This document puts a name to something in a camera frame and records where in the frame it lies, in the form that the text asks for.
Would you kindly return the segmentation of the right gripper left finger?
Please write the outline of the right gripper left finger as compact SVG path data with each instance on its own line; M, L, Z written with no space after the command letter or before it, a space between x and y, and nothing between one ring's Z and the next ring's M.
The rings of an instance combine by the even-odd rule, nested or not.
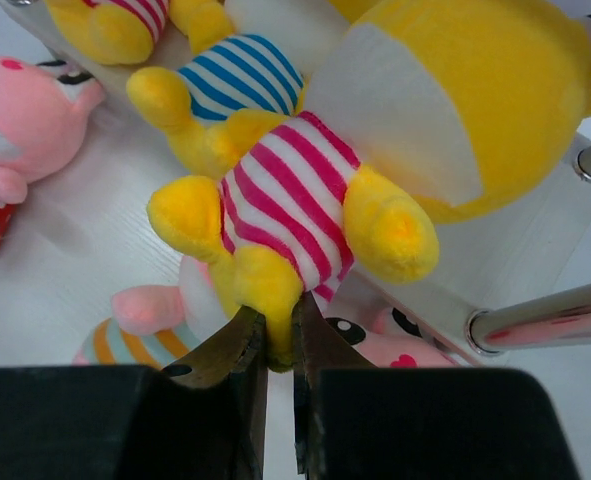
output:
M249 307L163 372L186 392L178 422L189 479L261 479L268 370L265 319Z

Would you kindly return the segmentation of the pink plush orange stripes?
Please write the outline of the pink plush orange stripes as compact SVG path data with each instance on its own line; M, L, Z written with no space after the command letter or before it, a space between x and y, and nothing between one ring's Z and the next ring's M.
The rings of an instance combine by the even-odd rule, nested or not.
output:
M221 302L208 266L184 256L176 284L140 285L114 294L111 316L91 331L73 363L162 369L209 339L238 310Z

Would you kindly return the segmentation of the pink plush red polka-dot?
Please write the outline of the pink plush red polka-dot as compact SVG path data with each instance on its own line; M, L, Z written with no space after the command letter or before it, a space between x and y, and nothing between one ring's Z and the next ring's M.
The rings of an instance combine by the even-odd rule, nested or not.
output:
M64 60L0 56L0 244L31 184L67 166L105 92Z

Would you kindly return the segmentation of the yellow plush blue stripes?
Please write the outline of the yellow plush blue stripes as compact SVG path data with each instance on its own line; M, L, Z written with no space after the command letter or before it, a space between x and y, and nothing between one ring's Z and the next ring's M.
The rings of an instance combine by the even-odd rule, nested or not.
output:
M224 37L176 70L137 70L126 92L185 168L218 180L237 160L219 136L224 122L242 109L291 115L303 87L303 72L283 49L265 36L242 33Z

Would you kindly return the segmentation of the yellow plush pink stripes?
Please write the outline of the yellow plush pink stripes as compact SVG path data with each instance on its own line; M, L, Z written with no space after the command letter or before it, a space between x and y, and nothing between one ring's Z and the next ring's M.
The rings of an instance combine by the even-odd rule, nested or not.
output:
M275 370L291 314L354 264L390 282L436 266L438 223L538 186L591 116L591 15L549 1L381 1L313 72L293 116L241 110L217 128L222 178L156 191L153 230L208 266L228 313L267 323Z
M221 1L51 0L46 8L64 38L102 65L148 60L172 23L197 54L235 32Z

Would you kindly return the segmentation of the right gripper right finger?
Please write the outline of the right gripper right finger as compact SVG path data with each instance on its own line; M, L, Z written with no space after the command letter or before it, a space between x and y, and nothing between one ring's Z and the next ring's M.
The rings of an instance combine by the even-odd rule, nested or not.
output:
M320 434L314 413L319 373L325 369L371 368L373 364L350 346L322 316L310 292L292 312L295 453L300 474L312 475L318 455L314 444Z

